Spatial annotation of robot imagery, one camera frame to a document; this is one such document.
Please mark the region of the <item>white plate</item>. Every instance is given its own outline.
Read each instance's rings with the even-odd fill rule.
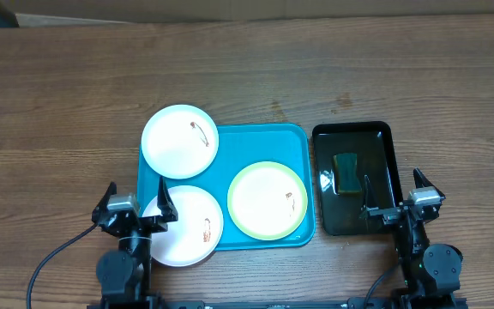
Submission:
[[[304,219],[308,194],[300,177],[275,162],[244,168],[228,190],[228,211],[238,228],[255,239],[275,240],[292,233]]]
[[[207,191],[191,185],[169,189],[178,221],[167,223],[167,232],[152,234],[152,258],[169,266],[202,261],[219,243],[224,218],[218,202]],[[161,215],[157,197],[142,216]]]
[[[175,105],[148,120],[141,144],[144,159],[155,172],[170,179],[187,179],[211,164],[219,148],[219,133],[201,109]]]

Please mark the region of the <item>brown wood surface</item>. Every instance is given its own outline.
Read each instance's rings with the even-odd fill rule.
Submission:
[[[0,307],[24,307],[50,251],[87,228],[110,180],[136,190],[142,127],[189,102],[217,124],[383,120],[403,190],[420,167],[446,194],[434,243],[465,256],[461,291],[494,308],[494,15],[0,29]],[[41,271],[35,308],[99,299],[100,231]],[[344,300],[394,261],[389,237],[215,253],[155,267],[168,300]],[[377,290],[401,287],[401,276]]]

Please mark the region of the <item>green-rimmed plate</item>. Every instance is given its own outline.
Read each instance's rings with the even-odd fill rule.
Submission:
[[[275,162],[244,168],[228,190],[228,211],[236,226],[260,240],[276,240],[292,233],[304,219],[308,195],[300,177]]]

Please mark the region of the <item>sponge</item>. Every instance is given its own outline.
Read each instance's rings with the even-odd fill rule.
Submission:
[[[358,180],[358,155],[337,154],[333,156],[334,186],[339,194],[361,193],[361,184]]]

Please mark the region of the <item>tray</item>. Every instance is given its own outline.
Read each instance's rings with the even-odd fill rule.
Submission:
[[[325,232],[331,235],[386,233],[388,230],[381,222],[359,219],[363,193],[338,194],[335,191],[337,175],[334,175],[332,161],[337,154],[357,154],[359,183],[363,186],[367,175],[379,206],[382,209],[395,207],[403,197],[390,127],[384,122],[320,124],[312,131],[312,137]]]
[[[168,179],[167,185],[194,185],[209,192],[219,202],[224,216],[224,231],[216,251],[291,247],[306,244],[316,231],[314,191],[310,170],[308,139],[295,124],[220,125],[219,151],[203,173],[190,179]],[[274,161],[290,167],[304,182],[308,209],[300,226],[283,239],[259,240],[241,232],[227,209],[228,188],[233,178],[245,167],[259,161]],[[141,213],[157,195],[159,174],[142,156],[138,161],[137,198]]]

